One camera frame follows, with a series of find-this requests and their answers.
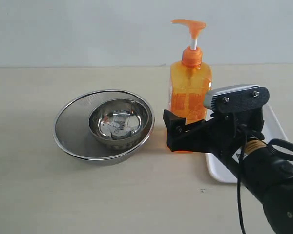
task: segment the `pump nozzle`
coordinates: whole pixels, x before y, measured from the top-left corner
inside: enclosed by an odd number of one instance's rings
[[[203,22],[189,20],[189,19],[173,19],[171,22],[182,24],[189,28],[191,33],[191,38],[192,38],[191,50],[196,50],[197,38],[199,37],[202,29],[206,27],[206,24]]]

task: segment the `white tray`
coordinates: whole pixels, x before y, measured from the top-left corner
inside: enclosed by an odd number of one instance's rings
[[[210,119],[212,111],[208,110],[207,120]],[[269,105],[263,106],[263,119],[265,120],[263,134],[265,142],[273,138],[288,140],[277,117]],[[236,183],[236,177],[213,155],[206,153],[206,162],[210,175],[222,183]]]

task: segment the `small metal bowl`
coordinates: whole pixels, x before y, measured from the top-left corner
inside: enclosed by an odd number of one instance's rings
[[[148,122],[144,105],[124,98],[103,103],[89,117],[89,127],[96,140],[116,150],[137,144]]]
[[[142,97],[125,90],[99,90],[77,97],[60,110],[54,120],[53,137],[74,157],[111,165],[140,149],[154,122],[153,110]],[[108,131],[108,123],[119,125]]]

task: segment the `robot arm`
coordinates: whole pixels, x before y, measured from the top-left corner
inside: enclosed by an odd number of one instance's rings
[[[245,144],[241,181],[263,204],[266,218],[277,234],[293,234],[293,144],[274,139],[263,142],[262,107],[269,91],[258,85],[238,85],[209,91],[204,106],[212,119],[186,125],[186,119],[164,110],[167,146],[172,151],[213,153],[236,177]]]

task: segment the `black cable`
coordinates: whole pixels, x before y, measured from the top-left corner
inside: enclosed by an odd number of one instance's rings
[[[238,173],[238,182],[237,182],[237,201],[238,201],[238,213],[239,213],[239,221],[240,221],[240,227],[241,227],[241,231],[242,234],[246,234],[245,232],[245,228],[244,228],[244,222],[243,222],[243,216],[242,216],[242,203],[241,203],[241,176],[242,176],[242,172],[243,172],[243,158],[244,158],[244,151],[245,151],[245,147],[247,144],[247,135],[246,132],[244,131],[244,129],[241,129],[242,132],[244,133],[244,144],[242,145],[241,148],[241,154],[239,157],[239,173]]]

